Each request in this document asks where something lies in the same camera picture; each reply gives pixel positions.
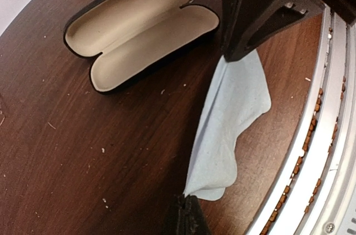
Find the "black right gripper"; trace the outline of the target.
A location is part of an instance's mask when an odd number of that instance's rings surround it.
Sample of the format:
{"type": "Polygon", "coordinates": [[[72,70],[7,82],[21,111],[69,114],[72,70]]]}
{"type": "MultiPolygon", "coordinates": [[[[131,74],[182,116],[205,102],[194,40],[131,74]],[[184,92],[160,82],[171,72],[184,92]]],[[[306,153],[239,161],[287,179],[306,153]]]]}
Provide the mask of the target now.
{"type": "Polygon", "coordinates": [[[322,13],[326,6],[348,24],[355,23],[355,0],[238,0],[229,19],[225,59],[241,60],[273,35],[322,13]]]}

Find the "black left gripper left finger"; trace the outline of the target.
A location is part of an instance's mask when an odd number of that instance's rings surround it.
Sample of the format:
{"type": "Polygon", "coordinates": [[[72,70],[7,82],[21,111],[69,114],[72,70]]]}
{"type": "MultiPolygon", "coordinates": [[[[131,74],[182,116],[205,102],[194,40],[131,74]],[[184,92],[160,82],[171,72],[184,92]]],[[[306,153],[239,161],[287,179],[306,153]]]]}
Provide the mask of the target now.
{"type": "Polygon", "coordinates": [[[175,196],[164,218],[161,234],[185,234],[185,198],[175,196]]]}

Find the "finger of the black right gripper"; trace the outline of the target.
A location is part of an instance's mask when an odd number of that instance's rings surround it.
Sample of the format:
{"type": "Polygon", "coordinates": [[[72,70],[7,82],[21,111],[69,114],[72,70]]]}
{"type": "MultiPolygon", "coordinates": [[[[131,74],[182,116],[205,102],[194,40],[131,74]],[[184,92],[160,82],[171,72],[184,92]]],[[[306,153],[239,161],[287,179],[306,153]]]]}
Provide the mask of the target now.
{"type": "Polygon", "coordinates": [[[222,41],[224,57],[231,57],[236,48],[236,23],[242,0],[222,0],[222,41]]]}

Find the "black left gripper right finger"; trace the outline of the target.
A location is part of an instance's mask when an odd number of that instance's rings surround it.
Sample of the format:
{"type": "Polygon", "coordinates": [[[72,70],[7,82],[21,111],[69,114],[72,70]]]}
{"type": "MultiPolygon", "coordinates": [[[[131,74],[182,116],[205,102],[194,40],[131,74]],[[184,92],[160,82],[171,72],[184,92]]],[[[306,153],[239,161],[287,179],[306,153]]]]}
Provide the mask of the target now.
{"type": "Polygon", "coordinates": [[[184,205],[184,234],[211,235],[197,196],[187,196],[184,205]]]}

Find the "light blue cloth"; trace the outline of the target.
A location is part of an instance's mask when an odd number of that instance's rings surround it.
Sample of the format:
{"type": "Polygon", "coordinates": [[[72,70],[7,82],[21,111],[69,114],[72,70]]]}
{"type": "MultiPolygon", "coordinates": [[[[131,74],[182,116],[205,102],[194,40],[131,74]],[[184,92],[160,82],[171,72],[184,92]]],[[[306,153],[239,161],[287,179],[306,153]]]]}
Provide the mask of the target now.
{"type": "Polygon", "coordinates": [[[241,60],[221,57],[205,99],[190,156],[184,196],[220,199],[237,178],[238,136],[271,108],[256,50],[241,60]]]}

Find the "black woven glasses case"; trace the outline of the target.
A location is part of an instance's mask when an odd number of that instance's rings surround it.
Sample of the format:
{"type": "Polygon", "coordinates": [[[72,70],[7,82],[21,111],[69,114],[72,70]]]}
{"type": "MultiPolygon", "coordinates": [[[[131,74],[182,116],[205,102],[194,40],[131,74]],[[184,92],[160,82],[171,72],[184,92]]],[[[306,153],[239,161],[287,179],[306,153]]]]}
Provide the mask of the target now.
{"type": "Polygon", "coordinates": [[[94,0],[68,21],[63,41],[75,55],[94,59],[90,80],[104,93],[219,22],[214,11],[191,0],[94,0]]]}

